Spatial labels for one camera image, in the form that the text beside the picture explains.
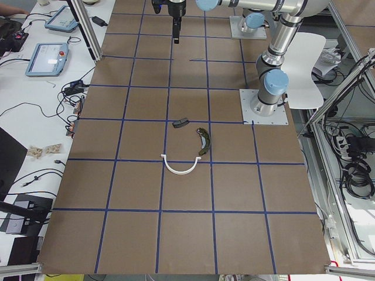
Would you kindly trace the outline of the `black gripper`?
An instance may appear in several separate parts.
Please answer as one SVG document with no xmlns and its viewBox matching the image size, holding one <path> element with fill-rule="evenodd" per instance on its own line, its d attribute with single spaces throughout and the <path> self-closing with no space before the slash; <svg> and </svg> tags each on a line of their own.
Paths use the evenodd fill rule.
<svg viewBox="0 0 375 281">
<path fill-rule="evenodd" d="M 174 44 L 179 44 L 181 17 L 186 14 L 186 0 L 168 0 L 168 13 L 173 17 L 172 36 Z"/>
</svg>

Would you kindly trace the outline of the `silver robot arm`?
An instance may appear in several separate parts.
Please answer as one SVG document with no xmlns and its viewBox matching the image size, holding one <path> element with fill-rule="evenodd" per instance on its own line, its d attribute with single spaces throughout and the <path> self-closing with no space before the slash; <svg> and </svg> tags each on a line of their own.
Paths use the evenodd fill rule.
<svg viewBox="0 0 375 281">
<path fill-rule="evenodd" d="M 244 9 L 260 9 L 270 12 L 282 12 L 268 49 L 256 62 L 260 89 L 250 102 L 251 110 L 259 116 L 270 116 L 278 107 L 278 101 L 285 94 L 289 78 L 281 70 L 284 54 L 287 52 L 303 18 L 323 11 L 328 1 L 196 1 L 203 11 L 210 11 L 217 6 Z"/>
<path fill-rule="evenodd" d="M 242 17 L 237 24 L 237 27 L 242 33 L 253 33 L 258 28 L 262 27 L 265 21 L 265 16 L 259 11 L 251 11 L 250 9 L 243 9 Z"/>
</svg>

